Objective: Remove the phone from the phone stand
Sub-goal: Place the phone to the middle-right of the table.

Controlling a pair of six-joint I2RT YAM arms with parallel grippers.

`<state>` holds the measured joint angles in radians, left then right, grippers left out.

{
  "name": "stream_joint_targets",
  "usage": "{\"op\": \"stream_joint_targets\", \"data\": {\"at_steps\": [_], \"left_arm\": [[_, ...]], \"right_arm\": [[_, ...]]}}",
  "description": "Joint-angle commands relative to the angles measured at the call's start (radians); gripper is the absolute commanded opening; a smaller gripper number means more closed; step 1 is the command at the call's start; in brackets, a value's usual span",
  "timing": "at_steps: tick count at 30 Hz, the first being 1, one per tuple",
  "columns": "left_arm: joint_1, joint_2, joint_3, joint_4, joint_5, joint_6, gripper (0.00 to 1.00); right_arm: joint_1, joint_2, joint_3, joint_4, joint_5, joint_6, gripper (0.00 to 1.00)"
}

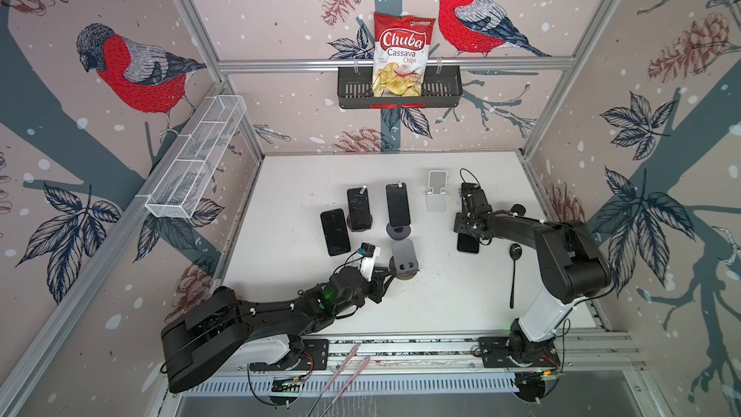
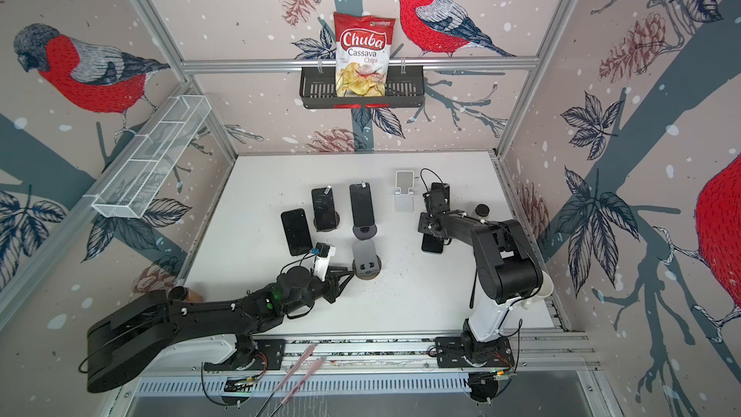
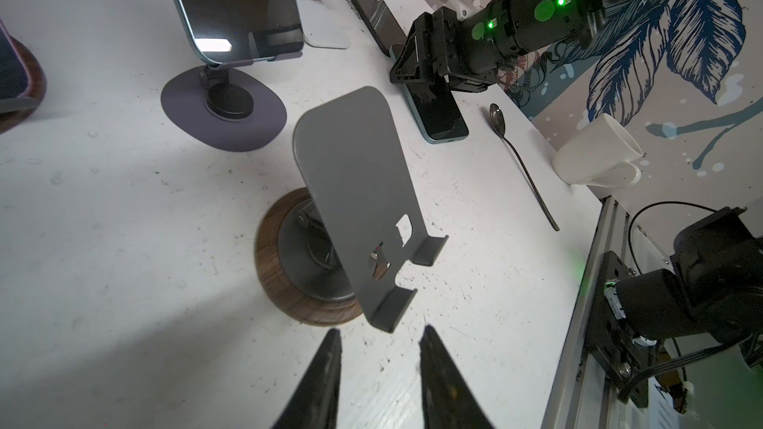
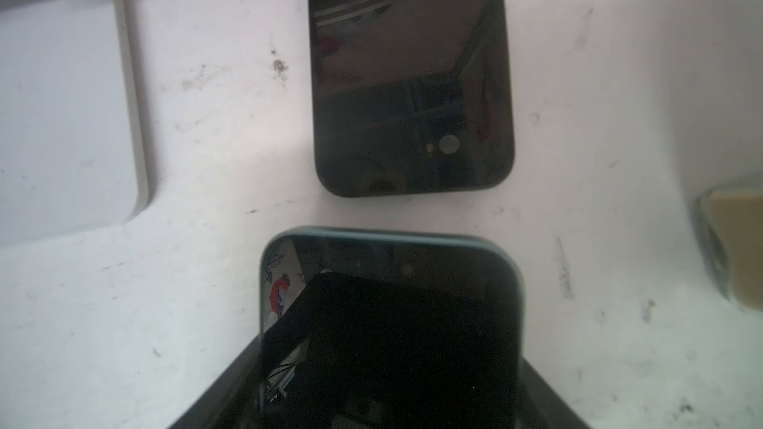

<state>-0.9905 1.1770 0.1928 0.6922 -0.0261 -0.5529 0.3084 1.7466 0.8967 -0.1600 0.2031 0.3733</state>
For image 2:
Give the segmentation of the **green phone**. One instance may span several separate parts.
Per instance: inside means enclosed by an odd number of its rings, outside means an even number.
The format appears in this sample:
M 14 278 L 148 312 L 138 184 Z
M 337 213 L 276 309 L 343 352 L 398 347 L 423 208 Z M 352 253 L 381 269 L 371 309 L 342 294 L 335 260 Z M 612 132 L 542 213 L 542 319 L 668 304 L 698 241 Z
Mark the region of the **green phone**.
M 442 254 L 445 248 L 444 239 L 434 237 L 432 235 L 424 234 L 421 250 L 425 253 L 431 254 Z

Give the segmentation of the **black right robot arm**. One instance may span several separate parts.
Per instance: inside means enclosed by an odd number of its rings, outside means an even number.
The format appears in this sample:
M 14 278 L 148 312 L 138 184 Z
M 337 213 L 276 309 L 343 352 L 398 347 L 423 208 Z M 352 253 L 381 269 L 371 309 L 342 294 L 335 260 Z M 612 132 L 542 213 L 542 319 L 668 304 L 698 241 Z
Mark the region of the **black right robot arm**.
M 515 305 L 534 297 L 542 287 L 543 271 L 530 256 L 518 221 L 494 222 L 452 210 L 447 183 L 433 183 L 423 198 L 426 210 L 418 225 L 422 249 L 440 253 L 460 241 L 473 250 L 475 284 L 486 298 L 480 303 L 470 301 L 474 313 L 464 321 L 460 341 L 468 360 L 484 363 L 503 344 L 504 327 Z

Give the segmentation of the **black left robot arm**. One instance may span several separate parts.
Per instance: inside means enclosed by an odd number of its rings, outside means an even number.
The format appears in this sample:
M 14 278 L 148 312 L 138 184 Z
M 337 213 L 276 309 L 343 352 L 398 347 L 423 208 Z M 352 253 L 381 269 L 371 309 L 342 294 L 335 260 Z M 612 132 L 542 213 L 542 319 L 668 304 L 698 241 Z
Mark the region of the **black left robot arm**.
M 330 266 L 323 279 L 294 266 L 235 300 L 191 302 L 172 291 L 146 293 L 88 329 L 87 356 L 78 372 L 87 376 L 88 392 L 107 392 L 139 376 L 167 347 L 215 335 L 237 337 L 237 347 L 248 345 L 243 353 L 252 357 L 253 335 L 299 319 L 297 312 L 312 310 L 320 298 L 335 302 L 353 277 L 340 266 Z

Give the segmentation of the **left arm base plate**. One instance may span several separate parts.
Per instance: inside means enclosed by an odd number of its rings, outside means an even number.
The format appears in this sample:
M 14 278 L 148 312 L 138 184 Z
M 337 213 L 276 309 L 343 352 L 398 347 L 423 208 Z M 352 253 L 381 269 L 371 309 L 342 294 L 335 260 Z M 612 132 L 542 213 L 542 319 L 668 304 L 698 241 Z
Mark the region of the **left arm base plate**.
M 206 372 L 277 371 L 281 368 L 287 342 L 283 339 L 237 337 L 237 349 L 218 363 L 205 363 Z

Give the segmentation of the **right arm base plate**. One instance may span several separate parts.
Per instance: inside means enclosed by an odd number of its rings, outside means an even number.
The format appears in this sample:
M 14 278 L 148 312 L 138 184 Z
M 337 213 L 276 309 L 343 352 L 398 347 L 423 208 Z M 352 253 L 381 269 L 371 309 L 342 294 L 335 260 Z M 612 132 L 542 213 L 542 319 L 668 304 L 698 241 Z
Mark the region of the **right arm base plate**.
M 432 353 L 441 369 L 513 369 L 515 366 L 513 348 L 507 337 L 484 343 L 467 333 L 458 337 L 436 337 Z

